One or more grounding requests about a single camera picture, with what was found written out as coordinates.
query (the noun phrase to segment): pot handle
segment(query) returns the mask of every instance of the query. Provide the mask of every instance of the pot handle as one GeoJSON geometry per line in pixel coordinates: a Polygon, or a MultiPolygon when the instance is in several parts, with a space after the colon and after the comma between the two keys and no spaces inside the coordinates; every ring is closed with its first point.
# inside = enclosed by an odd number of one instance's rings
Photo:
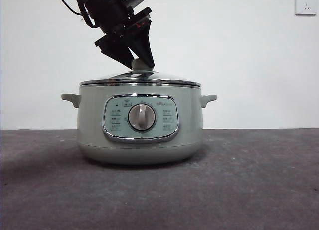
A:
{"type": "Polygon", "coordinates": [[[209,95],[201,95],[199,97],[200,100],[200,104],[202,108],[205,108],[206,105],[210,102],[210,101],[214,101],[217,99],[217,95],[216,94],[209,94],[209,95]]]}
{"type": "Polygon", "coordinates": [[[67,100],[72,102],[73,106],[75,108],[79,108],[80,102],[81,102],[81,95],[78,94],[62,94],[61,98],[63,100],[67,100]]]}

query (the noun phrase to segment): chrome trim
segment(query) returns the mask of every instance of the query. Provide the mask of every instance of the chrome trim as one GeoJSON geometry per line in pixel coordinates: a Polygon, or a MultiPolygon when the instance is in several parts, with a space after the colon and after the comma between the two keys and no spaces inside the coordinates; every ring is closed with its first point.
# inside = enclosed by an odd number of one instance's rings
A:
{"type": "Polygon", "coordinates": [[[102,118],[102,130],[104,134],[112,141],[114,142],[122,142],[122,143],[140,143],[140,144],[149,144],[149,143],[159,143],[159,142],[167,142],[172,140],[179,132],[180,129],[180,123],[178,118],[178,109],[177,104],[173,97],[169,95],[159,95],[159,94],[121,94],[121,95],[114,95],[106,100],[104,112],[103,112],[103,118],[102,118]],[[111,99],[115,98],[121,98],[121,97],[154,97],[154,98],[169,98],[171,99],[175,106],[176,106],[176,115],[177,115],[177,128],[169,135],[161,136],[161,137],[152,137],[152,138],[129,138],[129,137],[119,137],[116,135],[111,134],[105,127],[104,121],[105,121],[105,113],[106,113],[106,106],[108,102],[111,99]]]}
{"type": "Polygon", "coordinates": [[[167,84],[167,83],[104,83],[104,84],[80,85],[80,87],[86,87],[86,86],[171,86],[171,87],[184,87],[184,88],[200,89],[199,86],[195,86],[195,85],[167,84]]]}
{"type": "Polygon", "coordinates": [[[97,80],[88,80],[80,83],[82,85],[88,84],[117,84],[117,83],[150,83],[150,84],[176,84],[176,85],[189,85],[201,87],[200,83],[185,81],[185,80],[173,80],[173,79],[97,79],[97,80]]]}

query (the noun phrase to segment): pot base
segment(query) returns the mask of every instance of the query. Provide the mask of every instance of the pot base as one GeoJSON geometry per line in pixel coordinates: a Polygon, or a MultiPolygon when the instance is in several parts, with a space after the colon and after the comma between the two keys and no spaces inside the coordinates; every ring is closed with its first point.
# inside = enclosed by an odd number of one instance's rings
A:
{"type": "Polygon", "coordinates": [[[78,143],[82,154],[90,159],[112,164],[146,165],[174,162],[192,156],[203,142],[165,148],[107,148],[78,143]]]}

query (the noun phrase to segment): lid knob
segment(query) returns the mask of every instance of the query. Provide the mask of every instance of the lid knob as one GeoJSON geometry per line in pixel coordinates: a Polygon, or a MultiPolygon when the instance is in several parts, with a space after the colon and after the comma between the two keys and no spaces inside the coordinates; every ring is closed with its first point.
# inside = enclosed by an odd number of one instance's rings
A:
{"type": "Polygon", "coordinates": [[[153,68],[149,68],[141,59],[132,61],[132,71],[134,74],[152,72],[153,68]]]}

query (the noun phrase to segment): control panel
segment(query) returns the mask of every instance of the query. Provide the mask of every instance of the control panel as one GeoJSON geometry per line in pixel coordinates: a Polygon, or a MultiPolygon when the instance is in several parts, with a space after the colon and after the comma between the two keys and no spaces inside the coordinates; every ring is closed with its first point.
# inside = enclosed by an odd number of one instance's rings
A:
{"type": "Polygon", "coordinates": [[[106,103],[103,130],[114,141],[168,141],[178,129],[177,107],[170,96],[116,95],[106,103]]]}

